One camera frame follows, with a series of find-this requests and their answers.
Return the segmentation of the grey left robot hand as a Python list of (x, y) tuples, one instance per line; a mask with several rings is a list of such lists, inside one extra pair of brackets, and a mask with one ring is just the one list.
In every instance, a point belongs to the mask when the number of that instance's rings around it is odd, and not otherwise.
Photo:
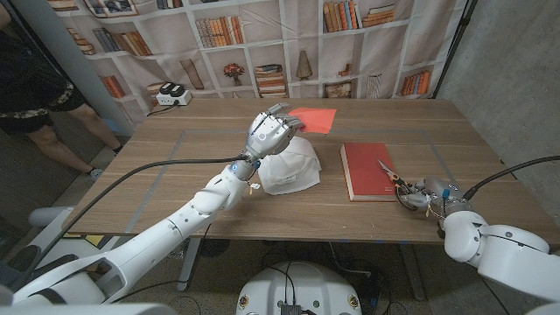
[(282, 152), (304, 126), (298, 117), (282, 113), (289, 106), (286, 102), (277, 103), (259, 113), (251, 123), (243, 152), (248, 163)]

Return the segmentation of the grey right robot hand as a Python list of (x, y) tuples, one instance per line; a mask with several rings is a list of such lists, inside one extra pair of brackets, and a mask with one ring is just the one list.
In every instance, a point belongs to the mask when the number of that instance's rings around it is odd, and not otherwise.
[(416, 211), (422, 208), (427, 213), (441, 218), (455, 212), (473, 210), (463, 195), (454, 184), (436, 177), (427, 177), (415, 184), (407, 184), (405, 187), (399, 187), (396, 192), (397, 200), (409, 210)]

